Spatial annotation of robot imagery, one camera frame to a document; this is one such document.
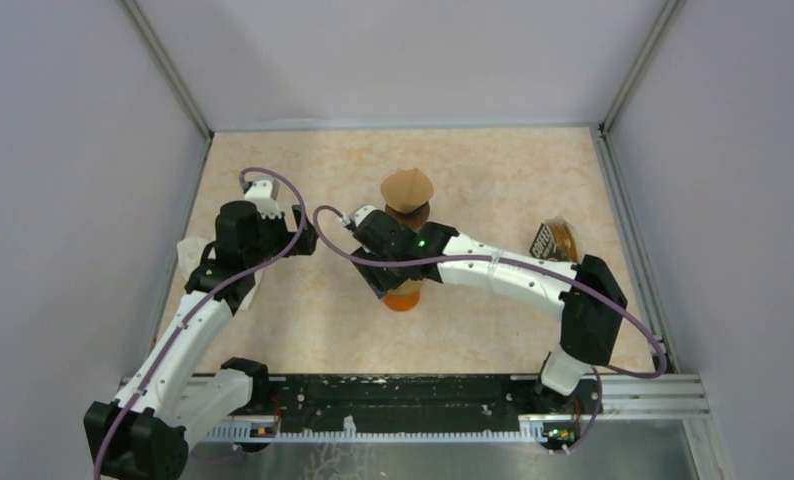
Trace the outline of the orange glass flask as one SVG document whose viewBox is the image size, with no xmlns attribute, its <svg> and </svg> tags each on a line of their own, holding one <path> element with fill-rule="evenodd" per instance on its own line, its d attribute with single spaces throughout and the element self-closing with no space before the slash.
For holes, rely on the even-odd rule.
<svg viewBox="0 0 794 480">
<path fill-rule="evenodd" d="M 381 298 L 381 302 L 391 311 L 407 312 L 413 309 L 419 303 L 420 298 L 420 290 L 406 294 L 395 294 L 389 292 Z"/>
</svg>

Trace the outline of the coffee filter box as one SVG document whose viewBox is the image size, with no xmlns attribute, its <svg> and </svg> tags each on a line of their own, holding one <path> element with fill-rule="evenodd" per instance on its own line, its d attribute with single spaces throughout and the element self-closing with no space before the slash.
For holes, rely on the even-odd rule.
<svg viewBox="0 0 794 480">
<path fill-rule="evenodd" d="M 557 262 L 580 263 L 583 257 L 576 230 L 562 216 L 540 224 L 528 252 L 536 259 Z"/>
</svg>

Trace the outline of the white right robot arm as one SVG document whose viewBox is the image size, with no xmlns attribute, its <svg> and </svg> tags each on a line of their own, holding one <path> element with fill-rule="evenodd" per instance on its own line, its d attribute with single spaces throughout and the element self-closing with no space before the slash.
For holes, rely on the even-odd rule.
<svg viewBox="0 0 794 480">
<path fill-rule="evenodd" d="M 539 260 L 494 248 L 456 228 L 427 222 L 413 230 L 384 211 L 363 207 L 348 225 L 359 243 L 359 270 L 378 293 L 409 281 L 470 286 L 540 309 L 559 321 L 560 339 L 542 365 L 536 398 L 563 411 L 581 378 L 611 360 L 628 305 L 606 262 Z"/>
</svg>

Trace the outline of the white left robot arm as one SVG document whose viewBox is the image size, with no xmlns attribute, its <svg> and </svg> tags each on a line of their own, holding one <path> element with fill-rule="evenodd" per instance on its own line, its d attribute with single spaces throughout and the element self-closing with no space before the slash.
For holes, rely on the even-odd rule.
<svg viewBox="0 0 794 480">
<path fill-rule="evenodd" d="M 177 479 L 193 448 L 224 417 L 265 411 L 273 399 L 265 365 L 233 358 L 197 394 L 185 387 L 207 348 L 279 259 L 310 255 L 317 242 L 304 203 L 293 206 L 296 231 L 270 201 L 224 204 L 215 238 L 190 274 L 179 308 L 145 363 L 115 398 L 94 402 L 83 424 L 93 476 Z"/>
</svg>

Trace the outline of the brown paper coffee filter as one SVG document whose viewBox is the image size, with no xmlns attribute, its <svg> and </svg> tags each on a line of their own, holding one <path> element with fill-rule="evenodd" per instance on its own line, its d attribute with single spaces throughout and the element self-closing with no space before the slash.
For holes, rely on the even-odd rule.
<svg viewBox="0 0 794 480">
<path fill-rule="evenodd" d="M 399 213 L 411 213 L 434 195 L 431 179 L 419 168 L 398 169 L 380 185 L 385 205 Z"/>
</svg>

